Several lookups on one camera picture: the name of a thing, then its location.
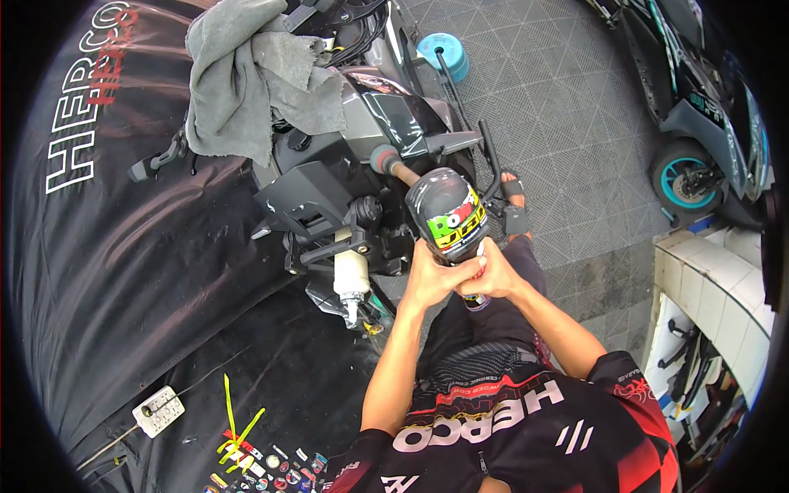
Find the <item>hand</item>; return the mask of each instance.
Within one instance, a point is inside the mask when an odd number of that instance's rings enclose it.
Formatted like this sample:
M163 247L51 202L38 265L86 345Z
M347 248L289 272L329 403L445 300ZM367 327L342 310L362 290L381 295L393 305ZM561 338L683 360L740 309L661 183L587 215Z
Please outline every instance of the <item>hand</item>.
M413 246L413 264L401 304L425 310L443 300L460 282L477 275L485 262L484 257L474 257L455 267L439 265L420 238Z
M456 291L461 295L487 294L494 298L509 297L517 289L518 284L525 282L515 272L507 259L499 250L499 246L489 237L483 238L487 259L485 272L476 279L461 282Z

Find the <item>zipper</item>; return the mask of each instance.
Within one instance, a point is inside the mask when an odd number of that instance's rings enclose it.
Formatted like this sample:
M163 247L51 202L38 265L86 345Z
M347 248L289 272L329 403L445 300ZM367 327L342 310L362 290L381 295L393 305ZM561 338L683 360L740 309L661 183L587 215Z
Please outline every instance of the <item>zipper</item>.
M482 450L480 450L477 453L480 455L480 468L482 469L482 473L487 476L488 475L488 465L485 464L485 459L484 459L484 457L482 457Z

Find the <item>rag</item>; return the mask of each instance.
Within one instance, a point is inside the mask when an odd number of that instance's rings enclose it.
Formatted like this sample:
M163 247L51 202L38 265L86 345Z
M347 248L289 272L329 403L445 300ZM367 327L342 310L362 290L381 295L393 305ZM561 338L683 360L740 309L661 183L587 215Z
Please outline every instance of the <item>rag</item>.
M192 151L267 166L272 118L309 135L345 129L343 78L316 66L321 38L286 31L286 7L285 0L222 0L189 26L185 44L194 63L185 131Z

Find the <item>scooter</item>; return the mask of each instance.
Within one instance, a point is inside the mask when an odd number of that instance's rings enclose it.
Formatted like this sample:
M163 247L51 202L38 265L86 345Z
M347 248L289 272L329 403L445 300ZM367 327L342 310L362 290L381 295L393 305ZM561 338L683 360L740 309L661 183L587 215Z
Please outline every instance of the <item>scooter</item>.
M751 216L772 184L761 112L734 55L696 0L586 0L622 33L649 115L667 142L649 175L670 212L697 218L732 199Z
M494 177L481 202L501 217L490 132L484 121L475 129L466 120L440 50L441 71L417 53L395 0L302 0L284 24L293 34L323 38L322 59L344 77L347 128L307 135L275 122L270 161L252 162L265 214L252 239L282 233L284 268L309 276L306 292L318 308L342 316L349 329L376 334L391 326L396 308L370 275L407 274L419 229L406 207L408 185L376 173L371 154L389 144L414 173L446 167L476 188L476 147ZM129 174L155 175L187 151L179 133L168 151Z

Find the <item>gray tiled floor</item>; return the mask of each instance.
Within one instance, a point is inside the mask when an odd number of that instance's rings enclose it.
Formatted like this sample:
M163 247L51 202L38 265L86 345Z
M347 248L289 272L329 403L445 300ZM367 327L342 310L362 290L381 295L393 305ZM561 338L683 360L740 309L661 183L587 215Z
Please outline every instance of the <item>gray tiled floor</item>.
M611 32L578 0L401 2L417 40L448 32L465 47L458 90L522 177L550 298L579 321L600 319L607 347L643 345L650 238L668 224L646 174L657 131ZM377 280L393 299L405 289L404 278Z

